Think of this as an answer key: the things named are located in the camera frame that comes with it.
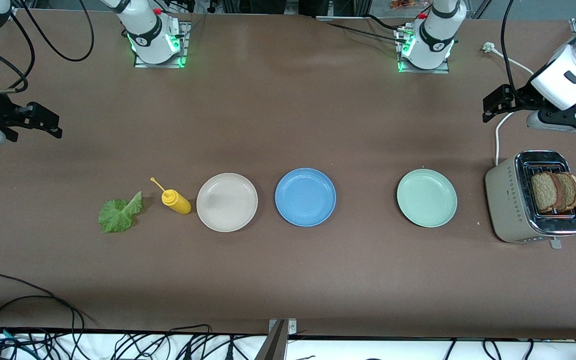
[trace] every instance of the yellow squeeze bottle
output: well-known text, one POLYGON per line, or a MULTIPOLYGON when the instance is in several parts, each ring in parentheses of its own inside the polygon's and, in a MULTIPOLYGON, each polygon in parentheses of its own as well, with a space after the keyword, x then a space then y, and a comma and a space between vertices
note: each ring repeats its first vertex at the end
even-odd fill
POLYGON ((150 181, 157 184, 157 186, 163 191, 161 194, 161 202, 164 203, 167 207, 175 210, 181 215, 186 215, 190 213, 190 210, 193 209, 190 202, 186 200, 185 197, 181 196, 178 192, 174 191, 173 189, 164 189, 160 183, 155 180, 154 177, 150 178, 150 181))

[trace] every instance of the white power cord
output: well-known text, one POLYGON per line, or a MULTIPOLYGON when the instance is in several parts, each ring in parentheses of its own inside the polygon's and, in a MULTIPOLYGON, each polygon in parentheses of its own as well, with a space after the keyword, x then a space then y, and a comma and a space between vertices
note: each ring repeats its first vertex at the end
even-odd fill
MULTIPOLYGON (((481 50, 486 54, 493 53, 493 54, 499 55, 500 57, 502 57, 502 59, 504 57, 504 55, 495 48, 495 44, 491 43, 491 42, 485 43, 481 47, 481 50)), ((516 66, 519 66, 519 68, 522 68, 523 70, 528 71, 528 73, 530 73, 530 75, 534 74, 534 72, 531 69, 527 68, 526 66, 523 66, 522 64, 518 63, 517 61, 515 61, 513 59, 510 59, 510 57, 508 57, 508 61, 515 64, 516 66)))
MULTIPOLYGON (((486 54, 493 53, 499 55, 500 57, 502 57, 502 59, 504 57, 504 55, 501 52, 496 50, 495 44, 491 42, 485 43, 481 47, 481 50, 486 54)), ((527 71, 530 75, 534 74, 534 72, 531 69, 527 68, 526 66, 523 66, 522 64, 518 63, 513 59, 508 58, 508 61, 515 64, 516 66, 519 66, 519 68, 522 68, 523 70, 527 71)), ((494 129, 494 166, 499 165, 499 128, 501 128, 501 126, 506 122, 506 120, 508 120, 509 117, 513 116, 513 114, 514 112, 508 112, 508 114, 506 114, 506 116, 504 116, 503 119, 499 121, 498 125, 494 129)))

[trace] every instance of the brown table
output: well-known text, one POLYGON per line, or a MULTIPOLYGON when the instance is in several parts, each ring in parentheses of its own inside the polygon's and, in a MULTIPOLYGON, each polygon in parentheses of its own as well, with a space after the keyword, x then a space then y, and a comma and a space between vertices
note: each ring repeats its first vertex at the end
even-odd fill
MULTIPOLYGON (((36 14, 64 53, 86 51, 81 12, 36 14)), ((576 338, 576 236, 553 251, 503 243, 490 224, 483 178, 495 125, 482 123, 482 98, 506 77, 479 48, 499 45, 499 22, 464 22, 450 75, 422 75, 398 73, 388 41, 302 16, 210 15, 185 69, 135 69, 116 15, 91 17, 93 54, 68 63, 19 14, 37 60, 28 91, 11 98, 59 114, 63 138, 21 130, 0 146, 0 272, 71 301, 96 319, 91 328, 208 322, 262 333, 267 319, 291 317, 314 335, 576 338), (292 226, 275 209, 275 186, 298 167, 336 187, 320 226, 292 226), (446 175, 459 197, 439 228, 413 225, 394 199, 421 167, 446 175), (249 178, 260 198, 233 233, 167 209, 149 180, 194 198, 226 172, 249 178), (138 191, 148 198, 136 226, 102 234, 103 202, 138 191)), ((508 50, 538 69, 569 36, 565 22, 512 22, 508 50)), ((28 63, 13 23, 0 30, 0 54, 28 63)), ((0 85, 14 79, 0 64, 0 85)), ((525 118, 503 126, 502 157, 555 150, 576 173, 576 134, 528 129, 525 118)), ((0 280, 0 305, 27 294, 0 280)), ((69 313, 28 301, 3 312, 4 325, 69 327, 69 313)))

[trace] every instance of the blue plate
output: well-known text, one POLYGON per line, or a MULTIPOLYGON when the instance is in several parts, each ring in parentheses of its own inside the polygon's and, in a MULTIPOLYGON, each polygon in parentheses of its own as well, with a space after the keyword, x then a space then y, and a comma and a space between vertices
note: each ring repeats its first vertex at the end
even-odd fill
POLYGON ((313 168, 298 168, 281 178, 274 192, 274 203, 288 223, 315 226, 332 214, 337 193, 325 173, 313 168))

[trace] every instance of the plate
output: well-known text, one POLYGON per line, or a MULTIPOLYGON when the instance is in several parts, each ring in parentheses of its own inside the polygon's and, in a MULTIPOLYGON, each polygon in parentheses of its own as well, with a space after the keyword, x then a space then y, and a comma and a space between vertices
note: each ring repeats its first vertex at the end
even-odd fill
POLYGON ((437 171, 420 168, 407 173, 397 187, 397 203, 406 217, 426 228, 442 226, 457 211, 457 192, 437 171))
POLYGON ((220 173, 199 190, 197 214, 208 228, 229 233, 252 220, 258 202, 257 191, 250 180, 238 173, 220 173))
POLYGON ((298 168, 281 178, 274 192, 274 203, 288 223, 309 227, 329 218, 337 203, 337 193, 325 173, 298 168))

